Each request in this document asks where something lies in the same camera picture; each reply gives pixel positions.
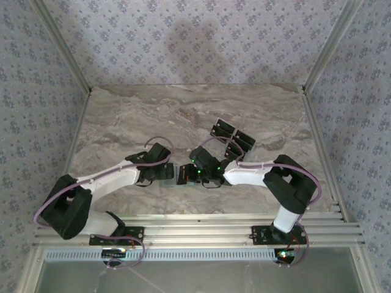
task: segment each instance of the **gray marble floor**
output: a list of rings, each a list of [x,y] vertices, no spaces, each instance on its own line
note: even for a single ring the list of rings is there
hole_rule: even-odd
[[[323,198],[312,211],[328,211],[332,202],[299,94],[292,85],[137,85],[95,87],[71,162],[70,173],[88,175],[143,150],[152,136],[175,145],[170,160],[190,162],[190,150],[207,139],[217,118],[257,140],[246,161],[263,162],[287,154],[321,182]],[[224,146],[206,148],[222,159]],[[268,189],[255,186],[205,189],[124,187],[97,201],[97,211],[121,215],[276,212],[279,203]]]

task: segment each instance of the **floral wallpaper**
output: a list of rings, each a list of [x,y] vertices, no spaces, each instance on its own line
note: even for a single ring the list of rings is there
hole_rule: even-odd
[[[311,93],[349,211],[391,292],[391,3],[365,1]]]
[[[85,94],[27,0],[0,1],[0,292],[13,292]]]
[[[45,0],[90,85],[303,84],[344,0]]]

